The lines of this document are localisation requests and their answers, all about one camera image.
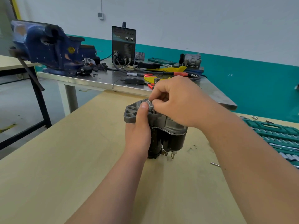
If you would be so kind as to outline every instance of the forearm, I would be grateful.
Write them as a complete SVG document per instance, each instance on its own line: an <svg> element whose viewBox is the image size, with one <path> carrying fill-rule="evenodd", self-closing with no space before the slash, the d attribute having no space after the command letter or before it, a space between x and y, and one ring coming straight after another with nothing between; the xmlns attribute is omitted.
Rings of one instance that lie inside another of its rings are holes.
<svg viewBox="0 0 299 224"><path fill-rule="evenodd" d="M124 152L66 223L128 223L144 162L144 158Z"/></svg>
<svg viewBox="0 0 299 224"><path fill-rule="evenodd" d="M297 222L299 171L239 117L220 106L214 110L202 131L246 221Z"/></svg>

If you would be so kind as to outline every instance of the person's left hand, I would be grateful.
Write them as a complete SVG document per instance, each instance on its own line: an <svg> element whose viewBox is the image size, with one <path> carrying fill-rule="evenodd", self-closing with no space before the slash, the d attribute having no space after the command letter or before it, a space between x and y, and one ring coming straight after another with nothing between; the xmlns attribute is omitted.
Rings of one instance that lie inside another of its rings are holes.
<svg viewBox="0 0 299 224"><path fill-rule="evenodd" d="M136 123L126 123L126 147L125 152L139 156L144 161L147 159L150 148L151 131L147 120L149 105L143 102L136 115Z"/></svg>

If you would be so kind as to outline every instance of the gray floor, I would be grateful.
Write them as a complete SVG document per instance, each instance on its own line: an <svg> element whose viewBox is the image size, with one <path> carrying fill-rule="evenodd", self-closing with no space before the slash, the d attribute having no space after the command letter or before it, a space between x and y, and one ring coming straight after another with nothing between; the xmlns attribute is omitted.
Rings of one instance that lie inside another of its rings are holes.
<svg viewBox="0 0 299 224"><path fill-rule="evenodd" d="M15 76L1 77L0 83L6 81L17 80ZM64 118L62 101L58 89L58 84L53 80L40 80L45 88L43 96L46 102L48 113L52 125ZM100 94L100 91L76 88L78 105L84 105L86 102ZM26 128L43 120L30 80L13 82L0 85L0 129L4 129L11 124L16 126L0 133L0 142L25 130ZM40 128L30 135L20 139L12 145L0 151L0 159L7 156L23 144L36 137L38 134L46 130Z"/></svg>

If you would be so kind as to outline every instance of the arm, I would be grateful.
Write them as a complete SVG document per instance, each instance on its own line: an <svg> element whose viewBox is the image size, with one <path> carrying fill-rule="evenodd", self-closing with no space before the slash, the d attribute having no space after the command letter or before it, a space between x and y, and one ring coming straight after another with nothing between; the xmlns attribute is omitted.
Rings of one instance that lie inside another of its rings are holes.
<svg viewBox="0 0 299 224"><path fill-rule="evenodd" d="M146 102L142 103L137 112L136 124L126 124L124 153L66 224L129 223L150 147L148 108Z"/></svg>
<svg viewBox="0 0 299 224"><path fill-rule="evenodd" d="M180 76L159 81L149 100L205 134L247 223L298 223L299 170L239 117Z"/></svg>

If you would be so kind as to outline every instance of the person's right hand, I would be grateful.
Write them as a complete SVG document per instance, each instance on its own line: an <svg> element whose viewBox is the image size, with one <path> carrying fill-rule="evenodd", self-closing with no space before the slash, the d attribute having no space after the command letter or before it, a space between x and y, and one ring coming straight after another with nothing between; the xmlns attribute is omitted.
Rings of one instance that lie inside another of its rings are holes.
<svg viewBox="0 0 299 224"><path fill-rule="evenodd" d="M175 76L156 83L149 100L157 112L188 127L201 128L218 105L189 78Z"/></svg>

